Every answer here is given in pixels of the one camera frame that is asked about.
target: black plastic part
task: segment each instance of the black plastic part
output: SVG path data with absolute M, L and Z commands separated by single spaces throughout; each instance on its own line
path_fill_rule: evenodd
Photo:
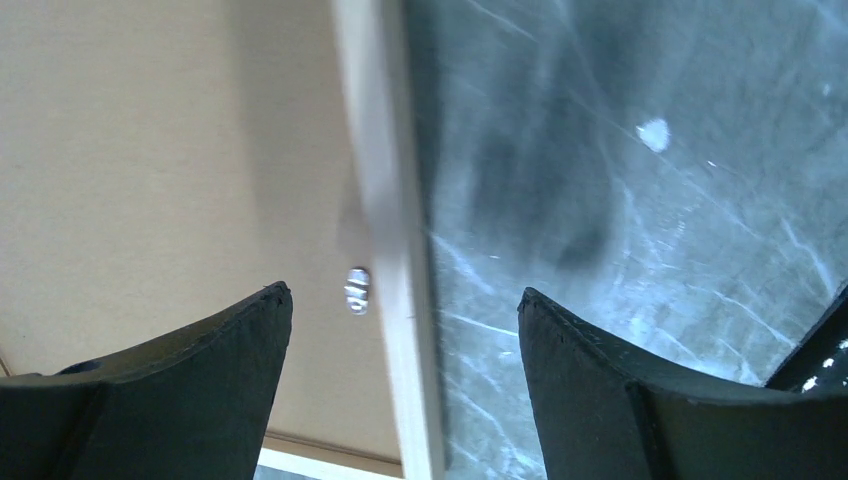
M 0 378 L 0 479 L 253 478 L 291 314 L 280 282 L 61 375 Z
M 664 360 L 527 289 L 519 342 L 551 480 L 848 478 L 848 395 Z

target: gray marble surface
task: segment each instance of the gray marble surface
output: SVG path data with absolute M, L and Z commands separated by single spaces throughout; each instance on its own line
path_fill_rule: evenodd
M 274 468 L 256 467 L 256 472 L 253 473 L 253 480 L 314 480 L 296 473 L 284 472 Z
M 762 384 L 848 274 L 845 2 L 406 4 L 449 476 L 544 477 L 525 286 Z

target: beige wall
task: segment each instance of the beige wall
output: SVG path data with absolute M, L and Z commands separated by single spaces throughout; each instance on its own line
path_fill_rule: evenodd
M 326 3 L 9 2 L 0 39 L 12 372 L 126 348 L 283 279 L 294 333 L 269 428 L 399 458 L 378 318 L 342 297 L 368 258 L 338 244 L 356 188 Z

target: white wooden frame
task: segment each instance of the white wooden frame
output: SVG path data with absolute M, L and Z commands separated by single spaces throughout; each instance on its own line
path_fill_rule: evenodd
M 332 2 L 401 464 L 273 434 L 259 464 L 318 480 L 440 480 L 441 407 L 400 1 Z

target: white trim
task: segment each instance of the white trim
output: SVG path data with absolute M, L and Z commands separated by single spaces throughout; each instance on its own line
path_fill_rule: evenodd
M 267 436 L 259 452 L 259 465 L 317 480 L 399 480 L 403 478 L 403 469 L 396 463 Z
M 401 2 L 334 0 L 348 125 L 408 480 L 444 478 L 428 261 Z

